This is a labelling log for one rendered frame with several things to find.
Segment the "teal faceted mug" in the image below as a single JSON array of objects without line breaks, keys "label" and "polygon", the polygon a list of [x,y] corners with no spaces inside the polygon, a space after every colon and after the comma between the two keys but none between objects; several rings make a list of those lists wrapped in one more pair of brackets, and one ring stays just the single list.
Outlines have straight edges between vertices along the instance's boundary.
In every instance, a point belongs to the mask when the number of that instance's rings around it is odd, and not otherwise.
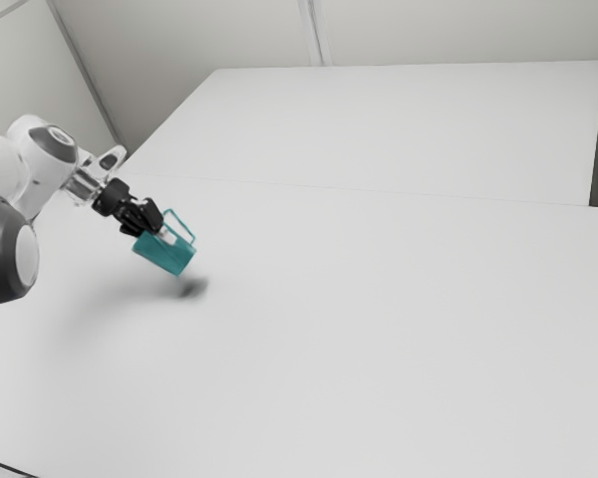
[{"label": "teal faceted mug", "polygon": [[196,253],[195,235],[173,209],[163,213],[163,224],[156,234],[147,231],[135,241],[132,251],[178,277]]}]

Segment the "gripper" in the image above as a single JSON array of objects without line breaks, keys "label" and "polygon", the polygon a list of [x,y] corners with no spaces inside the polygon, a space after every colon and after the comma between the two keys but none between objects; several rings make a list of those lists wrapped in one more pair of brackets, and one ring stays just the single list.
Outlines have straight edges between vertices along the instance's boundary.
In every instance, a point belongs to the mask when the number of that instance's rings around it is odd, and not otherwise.
[{"label": "gripper", "polygon": [[130,187],[118,178],[112,179],[99,193],[92,209],[103,217],[120,222],[123,234],[139,238],[144,232],[156,235],[164,224],[164,216],[151,198],[139,200]]}]

